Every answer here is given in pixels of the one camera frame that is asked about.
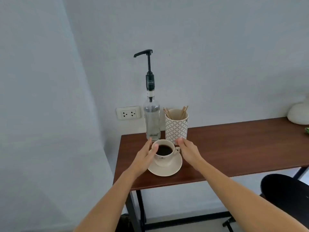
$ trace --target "cup handle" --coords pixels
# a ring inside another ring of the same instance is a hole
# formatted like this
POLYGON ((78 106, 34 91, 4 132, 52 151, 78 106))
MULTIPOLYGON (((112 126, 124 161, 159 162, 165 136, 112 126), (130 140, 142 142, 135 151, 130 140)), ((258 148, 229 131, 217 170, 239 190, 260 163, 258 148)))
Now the cup handle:
POLYGON ((174 155, 180 153, 180 147, 175 147, 174 155))

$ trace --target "white saucer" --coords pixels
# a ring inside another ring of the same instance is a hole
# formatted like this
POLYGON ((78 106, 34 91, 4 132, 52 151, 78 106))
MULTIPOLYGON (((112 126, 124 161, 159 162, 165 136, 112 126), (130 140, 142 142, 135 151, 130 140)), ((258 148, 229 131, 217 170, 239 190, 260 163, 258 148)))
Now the white saucer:
POLYGON ((154 175, 160 176, 160 177, 168 177, 180 170, 182 166, 182 157, 178 153, 173 157, 171 165, 167 167, 160 167, 155 163, 153 160, 152 163, 150 164, 148 170, 153 173, 154 175))

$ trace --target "electrical outlet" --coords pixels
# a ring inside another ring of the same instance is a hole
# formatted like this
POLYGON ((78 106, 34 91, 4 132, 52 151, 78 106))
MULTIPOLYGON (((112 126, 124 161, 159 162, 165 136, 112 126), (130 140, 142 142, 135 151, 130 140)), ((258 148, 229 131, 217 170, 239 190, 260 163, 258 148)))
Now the electrical outlet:
POLYGON ((120 107, 116 108, 117 118, 119 120, 130 120, 141 118, 141 108, 135 107, 120 107))

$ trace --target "white patterned cup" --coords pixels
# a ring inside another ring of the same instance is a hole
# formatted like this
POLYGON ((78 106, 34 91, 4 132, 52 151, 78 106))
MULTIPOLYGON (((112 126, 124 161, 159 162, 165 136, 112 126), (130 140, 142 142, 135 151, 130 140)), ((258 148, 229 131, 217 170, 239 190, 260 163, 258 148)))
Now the white patterned cup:
POLYGON ((155 145, 155 144, 158 144, 159 146, 165 145, 172 149, 172 152, 166 156, 160 156, 158 154, 155 154, 154 155, 155 163, 159 165, 160 167, 167 167, 171 165, 174 156, 180 152, 180 147, 175 147, 174 144, 172 144, 172 142, 165 140, 165 139, 157 140, 152 145, 155 145))
MULTIPOLYGON (((170 109, 172 118, 180 116, 181 109, 170 109)), ((186 113, 185 118, 182 120, 171 120, 165 114, 165 139, 176 144, 177 138, 187 138, 188 133, 188 118, 186 113)))

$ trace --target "black chair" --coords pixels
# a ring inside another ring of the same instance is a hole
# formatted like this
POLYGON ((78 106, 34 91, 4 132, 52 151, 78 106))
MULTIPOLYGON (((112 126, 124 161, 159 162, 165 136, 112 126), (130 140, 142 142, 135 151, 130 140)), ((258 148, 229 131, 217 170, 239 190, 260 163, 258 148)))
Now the black chair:
MULTIPOLYGON (((282 174, 270 174, 261 181, 261 196, 287 214, 294 217, 309 229, 309 186, 292 177, 282 174)), ((231 217, 223 223, 233 232, 231 217)))

